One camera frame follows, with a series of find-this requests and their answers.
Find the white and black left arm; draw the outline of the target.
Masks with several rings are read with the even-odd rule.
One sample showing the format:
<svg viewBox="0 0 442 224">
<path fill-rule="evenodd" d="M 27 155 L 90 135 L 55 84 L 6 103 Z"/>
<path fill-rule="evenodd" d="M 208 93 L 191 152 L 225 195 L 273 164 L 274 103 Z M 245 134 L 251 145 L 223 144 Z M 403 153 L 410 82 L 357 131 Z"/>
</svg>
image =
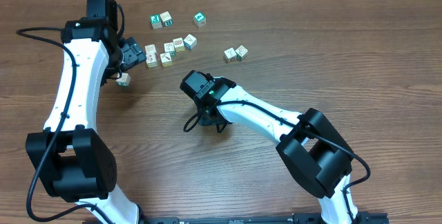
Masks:
<svg viewBox="0 0 442 224">
<path fill-rule="evenodd" d="M 142 208 L 117 185 L 117 163 L 97 134 L 100 88 L 108 80 L 128 84 L 128 71 L 146 55 L 124 38 L 124 12 L 115 0 L 87 0 L 86 16 L 60 29 L 64 65 L 43 130 L 26 138 L 26 153 L 47 194 L 87 209 L 100 223 L 145 223 Z"/>
</svg>

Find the green edged trio block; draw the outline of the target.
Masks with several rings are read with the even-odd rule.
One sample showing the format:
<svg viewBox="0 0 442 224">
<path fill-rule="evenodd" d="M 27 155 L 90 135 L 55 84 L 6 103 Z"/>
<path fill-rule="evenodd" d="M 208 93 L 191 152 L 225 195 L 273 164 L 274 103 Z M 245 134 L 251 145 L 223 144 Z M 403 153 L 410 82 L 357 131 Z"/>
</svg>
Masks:
<svg viewBox="0 0 442 224">
<path fill-rule="evenodd" d="M 248 50 L 243 45 L 235 49 L 235 52 L 239 61 L 242 61 L 248 55 Z"/>
</svg>

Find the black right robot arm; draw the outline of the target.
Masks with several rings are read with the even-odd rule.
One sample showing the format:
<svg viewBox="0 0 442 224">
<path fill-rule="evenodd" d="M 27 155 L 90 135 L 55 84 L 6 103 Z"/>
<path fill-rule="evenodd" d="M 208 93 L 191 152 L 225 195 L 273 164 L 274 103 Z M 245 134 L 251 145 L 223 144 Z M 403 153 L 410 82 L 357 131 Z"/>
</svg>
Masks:
<svg viewBox="0 0 442 224">
<path fill-rule="evenodd" d="M 293 179 L 316 197 L 324 223 L 358 223 L 350 188 L 355 154 L 330 121 L 315 109 L 288 111 L 266 103 L 225 77 L 191 71 L 180 89 L 197 112 L 184 125 L 244 125 L 272 141 Z"/>
</svg>

